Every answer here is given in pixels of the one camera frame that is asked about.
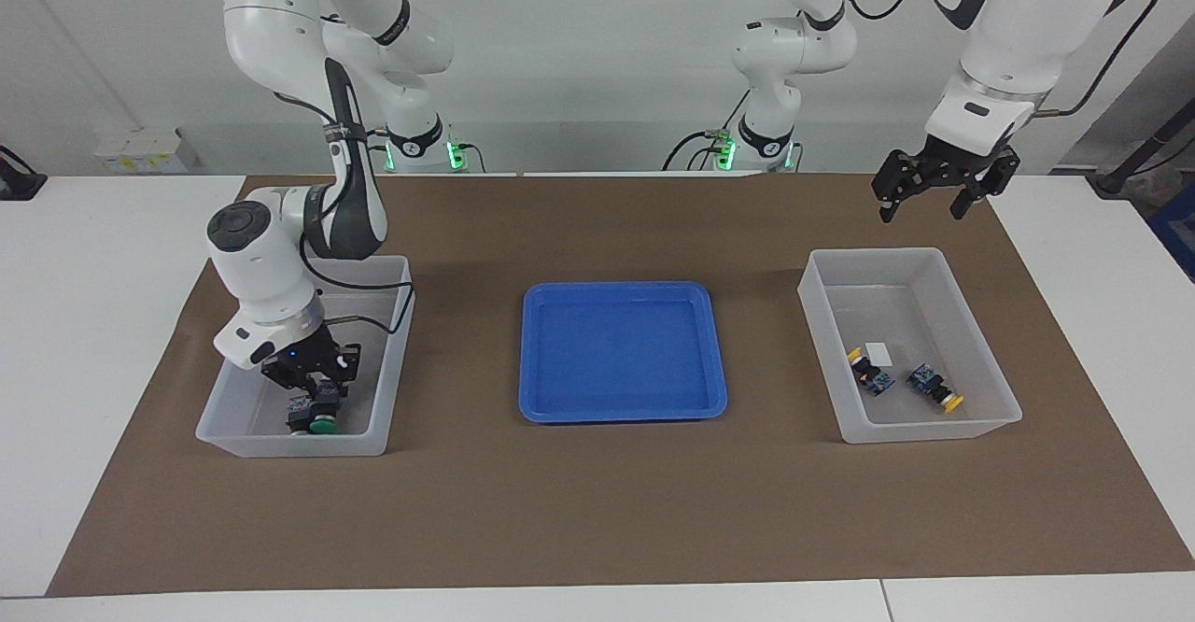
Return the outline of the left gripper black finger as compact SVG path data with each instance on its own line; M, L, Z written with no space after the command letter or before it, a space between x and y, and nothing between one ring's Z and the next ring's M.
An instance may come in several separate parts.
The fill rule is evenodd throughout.
M880 221L891 223L900 204L926 191L923 159L907 153L891 153L874 175L872 193L880 202Z
M952 218L962 220L978 202L985 201L989 196L1001 195L1019 166L1021 158L995 158L980 177L964 177L960 193L950 205Z

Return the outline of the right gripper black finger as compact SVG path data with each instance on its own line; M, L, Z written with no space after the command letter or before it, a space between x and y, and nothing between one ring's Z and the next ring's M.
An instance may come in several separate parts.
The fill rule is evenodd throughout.
M341 405L358 376L362 346L325 347L315 355L315 404Z
M310 374L290 363L262 363L261 375L294 396L310 396Z

